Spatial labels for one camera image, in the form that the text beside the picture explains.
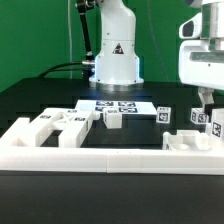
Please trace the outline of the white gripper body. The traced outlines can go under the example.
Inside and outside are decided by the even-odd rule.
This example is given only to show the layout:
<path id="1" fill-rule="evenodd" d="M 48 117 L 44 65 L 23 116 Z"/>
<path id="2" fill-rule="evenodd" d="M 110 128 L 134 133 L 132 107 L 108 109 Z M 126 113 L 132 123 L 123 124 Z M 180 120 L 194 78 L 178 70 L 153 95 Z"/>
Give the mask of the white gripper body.
<path id="1" fill-rule="evenodd" d="M 207 40 L 184 41 L 178 73 L 184 84 L 224 90 L 224 51 L 210 50 Z"/>

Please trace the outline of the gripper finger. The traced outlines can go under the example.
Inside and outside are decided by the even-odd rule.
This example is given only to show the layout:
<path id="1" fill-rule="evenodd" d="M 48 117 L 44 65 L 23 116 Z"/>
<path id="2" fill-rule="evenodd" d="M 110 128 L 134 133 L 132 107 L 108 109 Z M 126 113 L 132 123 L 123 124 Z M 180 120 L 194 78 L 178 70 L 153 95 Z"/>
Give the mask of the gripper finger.
<path id="1" fill-rule="evenodd" d="M 214 105 L 213 92 L 214 90 L 212 88 L 198 88 L 198 95 L 202 103 L 203 112 L 205 114 L 209 114 L 212 106 Z"/>

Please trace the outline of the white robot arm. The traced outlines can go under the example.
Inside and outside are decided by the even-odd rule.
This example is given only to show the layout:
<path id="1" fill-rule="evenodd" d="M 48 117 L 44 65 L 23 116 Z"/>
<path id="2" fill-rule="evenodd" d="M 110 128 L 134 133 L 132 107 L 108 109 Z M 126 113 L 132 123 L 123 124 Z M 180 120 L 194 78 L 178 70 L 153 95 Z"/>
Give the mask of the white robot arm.
<path id="1" fill-rule="evenodd" d="M 200 12 L 183 23 L 179 37 L 178 74 L 194 85 L 203 106 L 214 103 L 214 90 L 224 90 L 224 0 L 184 0 Z M 122 0 L 96 0 L 101 12 L 101 50 L 90 85 L 114 91 L 141 85 L 135 54 L 136 17 Z"/>

